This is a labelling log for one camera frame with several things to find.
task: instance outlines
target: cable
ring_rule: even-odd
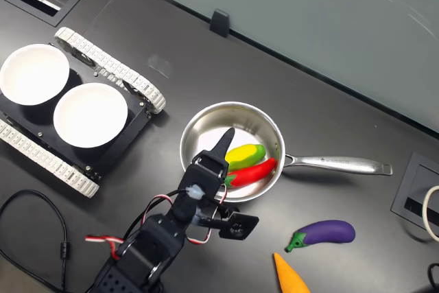
[[[438,293],[439,288],[438,288],[438,285],[435,283],[434,278],[433,278],[433,268],[434,267],[439,267],[439,263],[432,263],[428,266],[427,276],[428,276],[428,281],[430,282],[430,284],[434,290],[434,293]]]
[[[210,202],[212,204],[215,204],[218,207],[221,206],[221,202],[219,200],[212,198],[212,197],[208,197],[207,195],[203,195],[202,198],[207,200],[208,202]]]
[[[227,196],[227,187],[224,185],[224,195],[222,196],[219,204],[222,204],[223,201],[226,199]],[[217,213],[218,207],[214,210],[212,218],[215,217],[215,214]],[[189,242],[191,242],[192,244],[195,245],[202,245],[205,244],[209,241],[209,238],[211,237],[211,233],[212,233],[212,228],[209,228],[209,230],[207,231],[207,235],[206,238],[204,238],[204,240],[198,240],[198,239],[194,239],[194,238],[189,238],[186,236],[187,240],[189,240]]]
[[[41,284],[43,284],[46,288],[48,288],[51,291],[54,291],[56,293],[65,293],[65,287],[66,287],[66,262],[67,262],[67,257],[68,257],[68,253],[69,253],[69,245],[67,243],[67,228],[66,228],[66,224],[64,222],[64,219],[62,218],[61,213],[59,212],[59,210],[56,208],[55,204],[48,199],[48,197],[46,197],[45,195],[43,195],[41,192],[36,191],[36,190],[31,190],[31,189],[25,189],[25,190],[20,190],[18,192],[16,192],[15,194],[13,194],[12,196],[10,196],[5,203],[3,204],[3,206],[0,208],[0,216],[3,214],[5,208],[18,196],[23,195],[23,194],[29,194],[29,195],[33,195],[36,197],[41,198],[42,200],[44,200],[56,213],[56,215],[58,216],[58,218],[61,221],[61,225],[62,225],[62,231],[63,231],[63,235],[64,235],[64,241],[61,243],[62,245],[62,273],[61,273],[61,288],[57,288],[56,286],[50,284],[48,281],[42,279],[41,277],[37,276],[36,274],[34,274],[33,272],[30,272],[28,269],[24,268],[23,266],[20,266],[17,262],[15,262],[14,260],[12,260],[10,257],[8,257],[3,250],[0,249],[0,255],[2,257],[4,257],[6,259],[6,261],[9,261],[11,264],[13,264],[14,266],[16,266],[18,269],[20,269],[21,271],[23,271],[25,274],[31,276],[33,279],[35,279],[36,281],[39,281]]]
[[[432,193],[438,190],[439,190],[439,185],[432,187],[425,195],[424,203],[423,203],[423,222],[424,222],[425,230],[427,230],[431,238],[433,238],[437,242],[439,242],[439,237],[436,236],[432,231],[432,229],[430,228],[430,224],[428,223],[428,219],[427,219],[427,209],[428,209],[428,202],[430,200]]]
[[[119,260],[119,257],[116,255],[116,246],[115,243],[123,244],[123,239],[113,237],[113,236],[94,236],[88,235],[85,237],[86,242],[94,242],[94,243],[104,243],[107,242],[110,244],[111,249],[111,257],[115,260]]]
[[[154,197],[151,199],[151,201],[150,201],[150,203],[148,204],[148,206],[146,206],[145,213],[143,213],[143,217],[142,217],[142,220],[141,220],[141,222],[140,222],[140,225],[142,225],[142,224],[145,222],[145,220],[146,220],[146,213],[148,213],[148,211],[150,210],[150,204],[151,204],[151,202],[152,202],[154,199],[157,199],[157,198],[166,199],[168,202],[171,203],[171,207],[173,207],[173,205],[174,205],[173,202],[172,202],[172,199],[171,199],[168,195],[162,195],[162,194],[160,194],[160,195],[156,195],[156,196],[154,196]]]
[[[176,194],[181,194],[182,192],[186,192],[186,190],[185,189],[174,190],[174,191],[169,192],[168,194],[166,194],[166,196],[172,197],[172,196],[174,196]],[[146,206],[146,209],[149,207],[148,211],[151,211],[155,206],[157,206],[158,204],[160,204],[164,200],[165,199],[161,198],[161,199],[153,202],[152,204],[151,204],[151,202],[152,202],[152,200],[151,200],[151,202]],[[130,227],[128,228],[128,230],[126,231],[125,235],[123,236],[123,240],[127,240],[128,239],[128,237],[131,234],[131,231],[143,219],[143,214],[145,213],[146,209],[142,213],[140,213],[139,216],[137,216],[137,218],[133,221],[133,223],[131,223]]]
[[[90,293],[91,289],[95,286],[95,284],[91,284],[89,288],[87,288],[87,291],[85,293]]]

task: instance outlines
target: wall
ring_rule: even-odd
[[[439,132],[439,0],[175,0]]]

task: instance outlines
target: cable connector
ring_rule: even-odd
[[[201,200],[204,196],[204,191],[197,185],[192,185],[186,188],[187,195],[195,200]]]
[[[62,242],[61,243],[61,260],[68,259],[70,256],[70,243]]]

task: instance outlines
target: orange carrot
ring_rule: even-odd
[[[309,293],[303,280],[288,266],[288,263],[277,253],[274,253],[273,256],[282,293]]]

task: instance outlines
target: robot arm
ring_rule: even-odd
[[[186,230],[195,218],[199,226],[219,229],[219,236],[226,239],[245,239],[259,219],[238,213],[236,208],[222,206],[222,218],[214,220],[195,216],[197,208],[209,206],[224,182],[228,171],[225,161],[227,149],[235,129],[229,129],[210,151],[194,157],[178,186],[202,191],[201,195],[181,193],[166,215],[152,215],[138,231],[129,236],[117,250],[118,260],[110,258],[97,275],[91,292],[163,292],[160,276],[171,265],[186,240]]]

